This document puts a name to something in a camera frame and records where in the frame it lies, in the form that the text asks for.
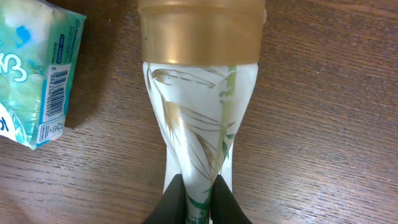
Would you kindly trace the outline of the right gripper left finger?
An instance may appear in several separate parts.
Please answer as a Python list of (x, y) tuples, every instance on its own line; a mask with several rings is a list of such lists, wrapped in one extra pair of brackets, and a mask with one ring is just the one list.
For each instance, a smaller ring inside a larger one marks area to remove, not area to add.
[(155, 209), (142, 224), (185, 224), (186, 190), (181, 174), (176, 174)]

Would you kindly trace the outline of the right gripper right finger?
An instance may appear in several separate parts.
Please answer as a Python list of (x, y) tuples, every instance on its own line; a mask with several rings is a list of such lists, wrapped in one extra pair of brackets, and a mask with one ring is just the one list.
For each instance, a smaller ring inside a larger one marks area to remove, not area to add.
[(221, 175), (212, 186), (210, 217), (213, 224), (252, 224)]

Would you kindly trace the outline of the white green tube brown cap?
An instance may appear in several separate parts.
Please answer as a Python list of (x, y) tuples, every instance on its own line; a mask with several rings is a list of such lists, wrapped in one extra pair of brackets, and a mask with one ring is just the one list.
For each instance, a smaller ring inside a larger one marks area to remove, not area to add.
[(164, 191), (176, 174), (185, 223), (213, 223), (211, 190), (232, 191), (233, 147), (257, 80), (265, 0), (141, 0), (143, 74), (166, 145)]

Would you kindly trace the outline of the small teal tissue pack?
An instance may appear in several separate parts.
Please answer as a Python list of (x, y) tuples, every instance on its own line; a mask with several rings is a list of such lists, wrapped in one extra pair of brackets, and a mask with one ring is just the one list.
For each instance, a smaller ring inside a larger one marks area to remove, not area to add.
[(86, 16), (1, 0), (1, 135), (31, 149), (64, 133)]

